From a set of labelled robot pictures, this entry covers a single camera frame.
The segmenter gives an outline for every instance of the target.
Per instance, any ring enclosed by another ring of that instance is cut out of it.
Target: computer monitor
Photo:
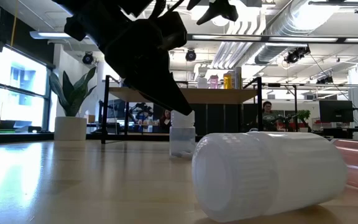
[[[320,100],[321,122],[354,122],[353,104],[345,100]]]
[[[109,100],[107,118],[125,118],[125,101]]]

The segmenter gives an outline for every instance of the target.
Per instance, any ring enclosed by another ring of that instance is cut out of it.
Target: potted plant
[[[299,110],[298,111],[298,119],[300,119],[302,121],[302,123],[305,125],[304,128],[299,128],[300,132],[302,133],[307,133],[307,132],[311,132],[311,128],[309,127],[308,123],[306,122],[306,120],[308,120],[310,118],[310,110]]]
[[[93,78],[96,67],[83,75],[74,85],[71,84],[66,72],[63,72],[63,86],[56,74],[49,75],[50,88],[58,96],[60,105],[66,116],[56,117],[55,140],[56,141],[83,141],[86,139],[86,119],[76,115],[82,102],[96,87],[88,89],[88,82]]]

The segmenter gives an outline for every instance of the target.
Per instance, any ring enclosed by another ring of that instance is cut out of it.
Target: white planter
[[[85,118],[56,117],[55,141],[84,141],[85,139]]]

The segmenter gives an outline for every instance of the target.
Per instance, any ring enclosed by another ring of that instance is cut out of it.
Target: security camera
[[[196,57],[197,57],[197,55],[196,55],[196,52],[194,51],[194,49],[189,49],[189,50],[187,51],[186,61],[188,61],[188,62],[193,62],[193,61],[196,60]]]
[[[93,63],[93,53],[92,52],[86,52],[85,56],[82,58],[82,62],[85,65],[91,65]]]

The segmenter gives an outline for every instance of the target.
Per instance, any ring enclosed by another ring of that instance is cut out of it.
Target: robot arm
[[[88,36],[104,53],[105,61],[125,78],[127,86],[168,110],[190,114],[192,109],[169,71],[168,51],[187,41],[180,15],[173,11],[183,0],[160,17],[165,0],[156,0],[151,17],[136,21],[128,19],[123,11],[138,17],[152,0],[52,1],[72,15],[64,31],[78,41]],[[191,0],[189,7],[199,2]],[[227,0],[216,0],[198,24],[216,16],[234,21],[238,18],[236,8]]]

